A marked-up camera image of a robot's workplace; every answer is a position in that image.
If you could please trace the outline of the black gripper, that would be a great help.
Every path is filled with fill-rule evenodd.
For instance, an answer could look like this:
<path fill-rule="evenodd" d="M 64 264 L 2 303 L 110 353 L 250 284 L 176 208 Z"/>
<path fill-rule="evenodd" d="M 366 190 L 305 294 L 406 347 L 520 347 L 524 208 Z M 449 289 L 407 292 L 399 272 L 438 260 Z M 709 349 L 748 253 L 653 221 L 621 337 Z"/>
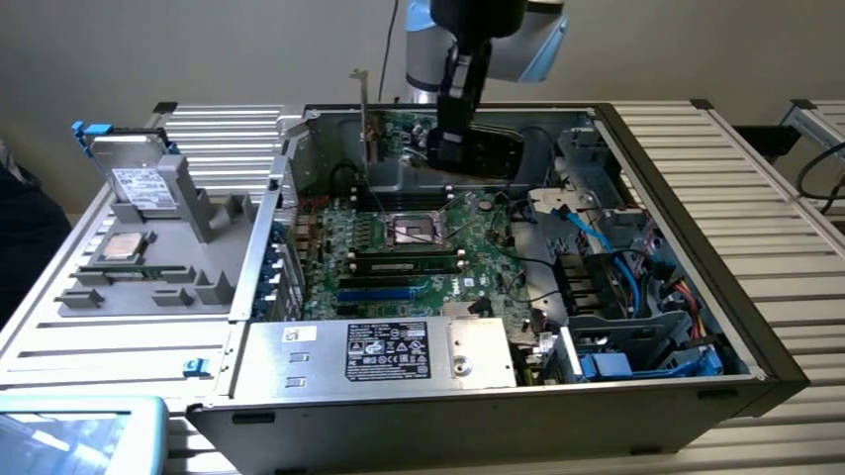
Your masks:
<path fill-rule="evenodd" d="M 433 1 L 434 23 L 453 35 L 437 92 L 437 123 L 427 136 L 426 163 L 439 171 L 517 171 L 525 140 L 514 130 L 474 123 L 493 41 L 520 29 L 525 1 Z"/>

